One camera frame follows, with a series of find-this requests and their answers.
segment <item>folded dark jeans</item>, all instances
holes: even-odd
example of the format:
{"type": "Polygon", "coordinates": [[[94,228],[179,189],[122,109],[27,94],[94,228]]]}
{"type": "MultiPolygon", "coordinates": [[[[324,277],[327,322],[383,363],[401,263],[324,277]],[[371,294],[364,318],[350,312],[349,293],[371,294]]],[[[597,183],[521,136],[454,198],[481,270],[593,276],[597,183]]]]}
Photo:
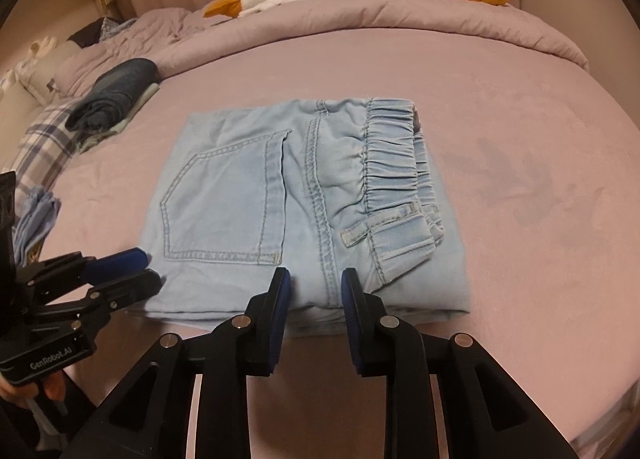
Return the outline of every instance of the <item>folded dark jeans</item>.
{"type": "Polygon", "coordinates": [[[127,116],[147,87],[159,82],[158,68],[152,61],[132,58],[122,62],[95,81],[69,114],[65,127],[87,134],[106,132],[127,116]]]}

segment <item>bed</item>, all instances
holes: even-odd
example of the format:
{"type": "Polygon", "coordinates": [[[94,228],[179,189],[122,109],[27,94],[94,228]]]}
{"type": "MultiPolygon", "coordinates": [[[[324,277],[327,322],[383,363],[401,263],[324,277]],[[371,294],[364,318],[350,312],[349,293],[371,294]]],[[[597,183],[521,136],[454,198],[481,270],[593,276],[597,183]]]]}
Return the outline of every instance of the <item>bed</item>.
{"type": "MultiPolygon", "coordinates": [[[[153,19],[165,42],[123,55],[155,61],[160,90],[59,176],[62,208],[42,258],[136,246],[193,112],[407,98],[455,211],[472,293],[469,315],[422,330],[472,334],[568,440],[638,379],[640,132],[569,39],[516,8],[462,0],[301,1],[220,24],[169,14],[173,26],[153,19]]],[[[80,96],[116,51],[83,50],[56,83],[80,96]]],[[[168,331],[203,332],[119,313],[69,372],[100,402],[168,331]]],[[[252,454],[379,455],[384,391],[355,375],[344,336],[287,339],[274,376],[248,380],[252,454]]]]}

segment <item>plaid fabric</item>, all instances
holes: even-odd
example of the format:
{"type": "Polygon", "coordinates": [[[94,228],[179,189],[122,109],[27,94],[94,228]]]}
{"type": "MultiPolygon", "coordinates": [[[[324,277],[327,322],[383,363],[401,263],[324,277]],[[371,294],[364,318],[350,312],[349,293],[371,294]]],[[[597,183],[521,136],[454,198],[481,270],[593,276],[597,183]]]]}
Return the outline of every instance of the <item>plaid fabric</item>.
{"type": "Polygon", "coordinates": [[[100,42],[116,36],[118,33],[128,30],[137,19],[129,19],[122,24],[118,24],[115,20],[111,20],[109,17],[105,17],[100,29],[100,42]]]}
{"type": "Polygon", "coordinates": [[[16,173],[16,223],[30,189],[37,185],[51,188],[73,155],[75,133],[65,129],[65,121],[79,100],[69,98],[46,107],[25,132],[13,161],[2,169],[16,173]]]}

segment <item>human hand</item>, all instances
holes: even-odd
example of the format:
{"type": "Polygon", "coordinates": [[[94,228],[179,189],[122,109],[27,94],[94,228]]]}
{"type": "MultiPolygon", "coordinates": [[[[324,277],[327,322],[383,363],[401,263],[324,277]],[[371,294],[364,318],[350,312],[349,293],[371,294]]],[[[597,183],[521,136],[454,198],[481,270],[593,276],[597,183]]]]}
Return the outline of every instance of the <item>human hand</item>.
{"type": "MultiPolygon", "coordinates": [[[[62,371],[53,373],[42,380],[44,393],[49,399],[63,401],[65,399],[65,378],[62,371]]],[[[0,397],[22,409],[27,408],[27,399],[38,395],[38,386],[29,383],[23,387],[14,387],[0,375],[0,397]]]]}

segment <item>light blue cloth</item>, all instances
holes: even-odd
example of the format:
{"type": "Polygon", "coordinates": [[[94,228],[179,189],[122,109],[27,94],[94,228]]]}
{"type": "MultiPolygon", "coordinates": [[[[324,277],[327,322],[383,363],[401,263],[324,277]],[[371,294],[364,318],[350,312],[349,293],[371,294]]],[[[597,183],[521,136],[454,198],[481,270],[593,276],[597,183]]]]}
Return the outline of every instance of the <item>light blue cloth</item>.
{"type": "Polygon", "coordinates": [[[60,200],[41,186],[34,186],[22,204],[22,217],[14,227],[15,265],[27,265],[27,254],[56,223],[60,200]]]}
{"type": "Polygon", "coordinates": [[[214,327],[265,291],[277,265],[291,272],[297,333],[342,330],[345,267],[411,321],[469,309],[455,217],[407,100],[191,115],[140,246],[167,279],[143,309],[167,321],[214,327]]]}

